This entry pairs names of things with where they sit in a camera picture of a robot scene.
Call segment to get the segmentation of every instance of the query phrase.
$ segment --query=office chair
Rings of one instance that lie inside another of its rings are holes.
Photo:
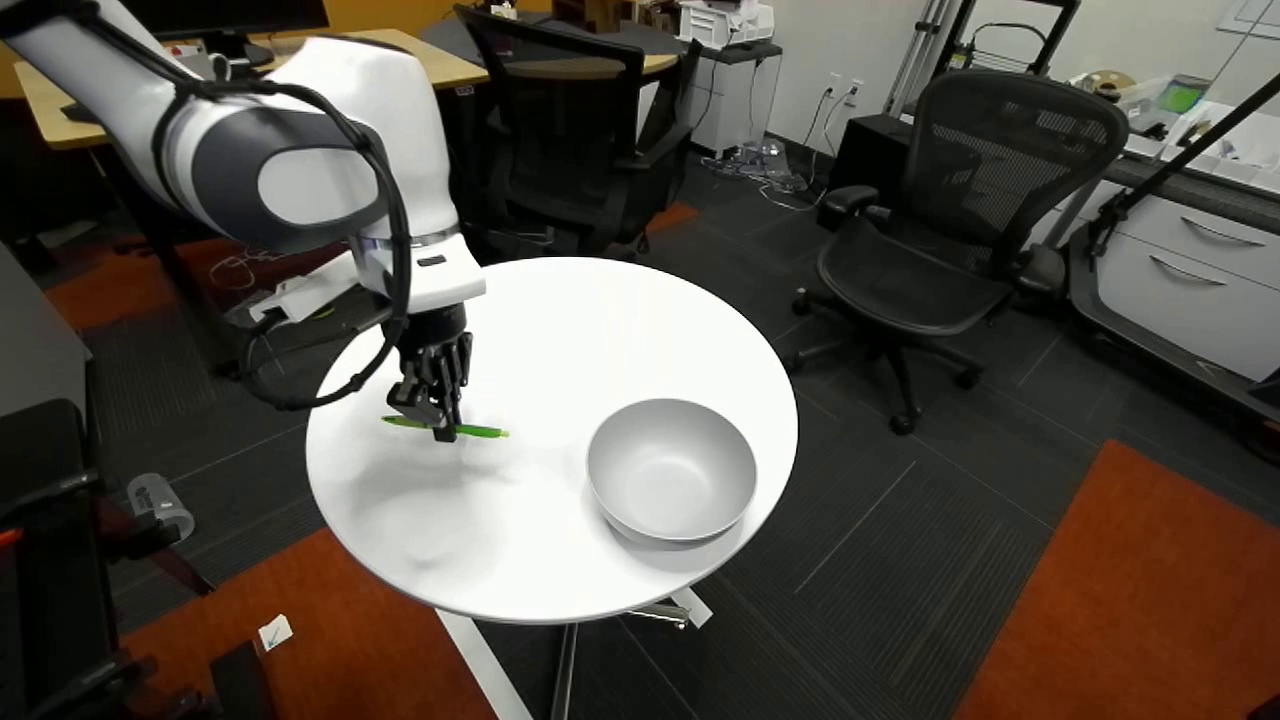
[[[1129,118],[1069,85],[1017,72],[948,72],[922,87],[913,147],[891,207],[871,186],[834,186],[823,223],[838,226],[818,251],[823,290],[800,289],[793,311],[830,306],[868,330],[884,356],[901,410],[896,431],[913,431],[919,405],[902,346],[953,359],[959,386],[979,378],[979,362],[948,346],[1021,289],[1032,258],[1032,223],[1100,178],[1119,156]],[[789,369],[844,342],[789,351]]]
[[[496,87],[496,214],[544,218],[583,256],[626,256],[664,210],[688,147],[683,87],[694,50],[644,76],[644,50],[579,30],[463,13]],[[646,118],[641,85],[655,81]]]

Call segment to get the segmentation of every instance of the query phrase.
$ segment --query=drawer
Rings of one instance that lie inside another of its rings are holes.
[[[1138,235],[1154,246],[1202,258],[1231,275],[1280,289],[1280,235],[1146,195],[1119,223],[1125,235]]]
[[[719,65],[694,65],[694,72],[691,72],[691,92],[714,92],[714,97],[723,97],[723,85],[726,85],[726,72],[719,69]]]
[[[1280,290],[1114,230],[1095,262],[1100,299],[1234,377],[1280,369]]]

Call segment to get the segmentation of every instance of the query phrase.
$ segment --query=table top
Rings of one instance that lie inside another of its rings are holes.
[[[664,600],[731,559],[794,459],[794,395],[769,341],[713,290],[619,258],[486,269],[463,421],[506,438],[434,445],[383,423],[396,359],[309,421],[311,494],[335,538],[399,591],[500,624],[576,624]],[[354,337],[343,384],[374,351]],[[679,395],[726,417],[754,454],[739,524],[698,544],[622,537],[592,505],[583,453],[632,400]]]
[[[466,65],[434,43],[425,43],[425,38],[399,30],[399,28],[367,28],[367,30],[343,30],[343,37],[365,37],[365,38],[380,38],[380,43],[396,43],[396,47],[412,50],[434,87],[461,87],[461,85],[486,81],[486,72],[478,65]],[[72,150],[72,147],[108,144],[108,130],[99,125],[81,125],[81,118],[63,117],[72,97],[63,87],[54,87],[42,72],[34,72],[31,65],[12,65],[12,72],[29,97],[29,106],[34,117],[34,128],[46,147]]]

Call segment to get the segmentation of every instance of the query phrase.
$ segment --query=chair armrest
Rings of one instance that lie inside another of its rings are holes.
[[[871,183],[830,186],[815,207],[815,223],[834,230],[849,214],[854,214],[871,204],[879,204],[879,186],[871,186]]]
[[[655,158],[670,156],[688,137],[691,137],[688,125],[670,125],[659,138],[650,138],[634,156],[615,158],[615,167],[646,172]]]

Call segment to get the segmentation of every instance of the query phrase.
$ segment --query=mesh chair back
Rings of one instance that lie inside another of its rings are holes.
[[[505,191],[550,214],[604,204],[613,165],[634,150],[644,50],[478,13],[463,19],[506,130]]]
[[[983,245],[1005,275],[1032,223],[1095,178],[1125,137],[1125,112],[1081,87],[988,69],[948,72],[917,102],[901,210]]]

